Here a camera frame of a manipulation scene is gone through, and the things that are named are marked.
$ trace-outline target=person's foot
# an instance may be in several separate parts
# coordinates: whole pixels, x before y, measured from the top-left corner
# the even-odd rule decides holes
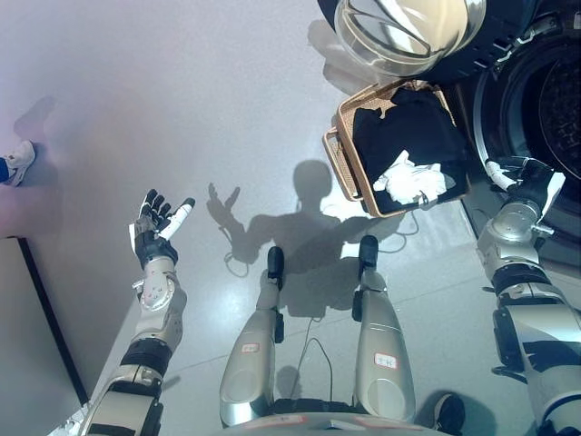
[[[465,419],[464,402],[455,393],[446,393],[442,395],[434,407],[433,429],[461,436]]]
[[[34,162],[36,153],[34,152],[33,143],[22,141],[18,148],[2,157],[8,167],[9,178],[5,181],[5,184],[18,186],[25,178],[26,170]]]

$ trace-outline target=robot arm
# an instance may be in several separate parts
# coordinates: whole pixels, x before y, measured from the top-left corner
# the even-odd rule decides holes
[[[175,275],[177,252],[169,243],[193,208],[191,198],[171,206],[155,190],[147,193],[130,226],[132,247],[143,268],[137,291],[141,315],[129,348],[105,384],[81,428],[81,435],[156,436],[163,406],[163,376],[182,339],[186,294]]]
[[[508,201],[478,240],[497,295],[495,372],[527,383],[538,434],[581,431],[581,317],[539,264],[538,242],[552,234],[540,224],[565,177],[534,159],[509,158],[516,180],[498,163],[488,174]]]

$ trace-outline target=robot forearm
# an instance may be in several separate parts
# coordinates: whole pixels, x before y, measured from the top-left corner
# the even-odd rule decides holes
[[[531,202],[505,204],[478,250],[497,295],[499,371],[525,377],[539,434],[555,435],[581,429],[581,318],[539,264],[535,242],[550,234],[540,214]]]
[[[168,363],[182,338],[186,295],[171,258],[153,258],[143,272],[136,286],[141,316],[135,335],[87,416],[82,435],[149,436],[159,431],[163,406],[158,400]]]

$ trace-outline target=white cloth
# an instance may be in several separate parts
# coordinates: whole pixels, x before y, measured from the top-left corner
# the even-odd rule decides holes
[[[401,204],[434,202],[446,188],[439,163],[416,166],[404,150],[388,170],[373,184],[374,191],[386,190],[394,202]]]

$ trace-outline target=label sticker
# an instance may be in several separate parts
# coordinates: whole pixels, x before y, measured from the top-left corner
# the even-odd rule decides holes
[[[242,345],[242,352],[243,353],[258,352],[260,348],[261,345],[259,343],[245,343],[244,345]]]
[[[244,427],[246,429],[261,429],[264,427],[277,427],[280,425],[297,425],[304,423],[306,420],[307,419],[302,415],[277,415],[246,422]]]
[[[390,368],[391,370],[398,368],[398,360],[395,357],[381,352],[375,353],[375,364],[382,368]]]

